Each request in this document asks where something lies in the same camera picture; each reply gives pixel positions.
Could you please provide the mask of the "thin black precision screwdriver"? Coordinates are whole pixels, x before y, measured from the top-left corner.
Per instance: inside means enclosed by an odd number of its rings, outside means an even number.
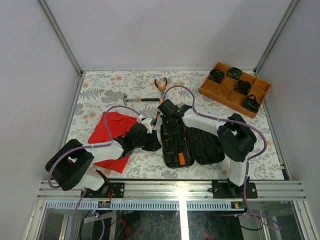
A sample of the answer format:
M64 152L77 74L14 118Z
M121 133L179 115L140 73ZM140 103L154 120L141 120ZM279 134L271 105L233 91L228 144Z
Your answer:
M160 111L157 111L157 112L156 112L156 117L155 117L154 122L153 122L153 126L154 126L154 127L155 127L156 124L157 124L157 121L158 121L159 116L160 116Z

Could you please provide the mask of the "black orange screwdriver large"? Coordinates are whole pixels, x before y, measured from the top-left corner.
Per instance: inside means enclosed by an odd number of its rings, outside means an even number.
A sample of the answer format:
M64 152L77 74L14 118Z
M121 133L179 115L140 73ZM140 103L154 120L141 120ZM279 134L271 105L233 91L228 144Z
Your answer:
M184 140L184 143L185 143L186 156L189 159L190 154L189 154L189 148L188 148L188 143L187 143L187 130L186 130L186 127L183 127L183 140Z

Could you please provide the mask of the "black plastic tool case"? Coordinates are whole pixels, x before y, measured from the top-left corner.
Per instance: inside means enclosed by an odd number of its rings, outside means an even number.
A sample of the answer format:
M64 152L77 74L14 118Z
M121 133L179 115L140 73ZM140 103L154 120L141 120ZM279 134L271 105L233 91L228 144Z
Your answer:
M222 145L217 136L198 128L186 127L189 150L188 159L183 139L183 131L184 129L180 132L164 132L163 123L160 126L163 159L168 168L177 169L190 167L194 163L198 163L200 165L211 165L220 163L225 159L225 153L223 152ZM166 150L166 139L168 139L168 150ZM184 154L184 166L179 164L179 148Z

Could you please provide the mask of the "small hammer black grip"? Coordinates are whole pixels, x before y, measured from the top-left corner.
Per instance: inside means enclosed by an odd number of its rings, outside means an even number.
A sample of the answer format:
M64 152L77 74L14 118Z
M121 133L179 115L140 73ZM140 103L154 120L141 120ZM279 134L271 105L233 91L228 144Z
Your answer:
M128 102L160 102L160 98L139 98L139 99L131 99L128 98L127 94L123 95L123 103L126 106Z

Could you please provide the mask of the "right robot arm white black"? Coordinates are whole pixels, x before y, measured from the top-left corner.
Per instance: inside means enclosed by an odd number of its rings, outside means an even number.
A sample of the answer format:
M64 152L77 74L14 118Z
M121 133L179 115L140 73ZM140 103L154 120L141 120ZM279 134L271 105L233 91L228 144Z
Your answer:
M158 109L164 115L167 130L188 127L215 135L230 159L229 194L237 198L245 193L247 156L254 149L257 138L239 114L232 114L226 121L214 119L212 115L196 112L190 105L178 107L169 99L163 101Z

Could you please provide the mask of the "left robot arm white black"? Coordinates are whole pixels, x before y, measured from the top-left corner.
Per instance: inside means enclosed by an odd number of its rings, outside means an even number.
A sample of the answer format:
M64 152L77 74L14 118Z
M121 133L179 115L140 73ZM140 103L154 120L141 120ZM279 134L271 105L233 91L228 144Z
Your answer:
M48 185L52 189L69 191L75 187L87 188L98 197L110 190L108 178L89 167L104 160L121 160L135 149L155 152L162 147L157 132L143 123L135 123L125 134L108 142L83 145L77 139L68 141L45 165Z

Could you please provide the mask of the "red cloth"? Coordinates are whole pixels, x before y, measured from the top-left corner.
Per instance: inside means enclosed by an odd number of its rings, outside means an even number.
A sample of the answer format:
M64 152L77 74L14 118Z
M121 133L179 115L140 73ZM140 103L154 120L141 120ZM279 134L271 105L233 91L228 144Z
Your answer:
M109 127L112 137L117 138L119 136L124 137L130 128L137 123L137 120L135 117L123 115L117 111L109 112L106 117L106 113L104 112L100 122L96 125L94 132L88 139L89 144L103 143L111 140L106 128L106 123ZM94 165L122 174L128 163L128 160L128 156L119 160L105 159L95 163Z

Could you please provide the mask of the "orange wooden divided tray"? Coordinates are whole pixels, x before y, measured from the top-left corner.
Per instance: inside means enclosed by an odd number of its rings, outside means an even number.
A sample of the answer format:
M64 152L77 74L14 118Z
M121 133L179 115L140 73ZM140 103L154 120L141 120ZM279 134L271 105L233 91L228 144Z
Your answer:
M270 87L267 81L218 62L199 93L253 119Z

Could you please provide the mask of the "orange handled pliers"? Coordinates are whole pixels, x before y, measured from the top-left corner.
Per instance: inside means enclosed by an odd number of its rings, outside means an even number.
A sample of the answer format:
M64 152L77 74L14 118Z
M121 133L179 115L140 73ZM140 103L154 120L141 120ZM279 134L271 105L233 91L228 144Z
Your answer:
M154 85L158 88L158 90L160 91L161 93L161 98L163 99L164 96L165 96L165 92L166 92L166 89L167 89L167 85L168 85L168 80L167 78L165 77L164 78L164 83L161 84L159 80L157 79L154 79Z

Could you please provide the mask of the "aluminium frame rail front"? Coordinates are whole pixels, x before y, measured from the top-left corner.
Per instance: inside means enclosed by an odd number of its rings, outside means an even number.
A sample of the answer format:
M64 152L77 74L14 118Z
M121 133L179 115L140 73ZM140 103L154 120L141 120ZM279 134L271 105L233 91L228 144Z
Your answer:
M274 209L274 205L291 203L296 211L307 209L306 194L299 181L255 180L250 190L256 198L244 201L242 197L218 198L218 189L205 181L123 180L121 197L81 199L81 189L70 191L49 188L46 181L40 185L35 210L234 210L234 204L249 205L258 211Z

